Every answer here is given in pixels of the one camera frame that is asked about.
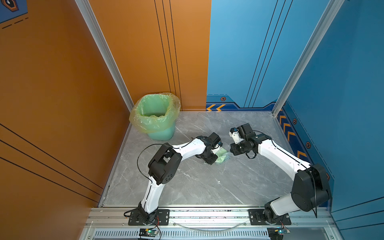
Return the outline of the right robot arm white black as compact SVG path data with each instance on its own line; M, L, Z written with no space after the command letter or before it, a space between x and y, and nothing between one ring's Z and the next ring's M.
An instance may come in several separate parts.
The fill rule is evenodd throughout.
M291 212L314 211L317 207L332 199L332 191L325 168L319 164L310 163L295 157L279 146L270 136L256 132L250 124L244 124L230 129L231 153L235 156L261 155L280 169L294 181L289 194L270 201L264 206L264 219L268 224L282 221Z

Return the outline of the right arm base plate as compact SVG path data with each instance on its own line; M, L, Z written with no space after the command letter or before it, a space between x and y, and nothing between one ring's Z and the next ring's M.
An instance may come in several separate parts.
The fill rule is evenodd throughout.
M269 209L249 209L248 214L252 226L292 224L289 214L277 216Z

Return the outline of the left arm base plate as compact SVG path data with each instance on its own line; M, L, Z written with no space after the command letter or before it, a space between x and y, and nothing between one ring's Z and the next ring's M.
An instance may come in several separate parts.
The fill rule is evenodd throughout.
M169 209L157 209L151 214L141 213L138 209L130 212L129 226L167 226L170 220Z

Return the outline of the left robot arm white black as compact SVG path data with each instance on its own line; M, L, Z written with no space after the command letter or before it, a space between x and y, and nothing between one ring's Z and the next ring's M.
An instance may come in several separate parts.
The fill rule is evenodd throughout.
M198 157L212 165L219 158L218 152L222 146L221 138L216 133L208 137L198 136L181 145L162 144L148 164L149 184L138 205L141 215L150 216L158 209L164 186L176 175L182 161Z

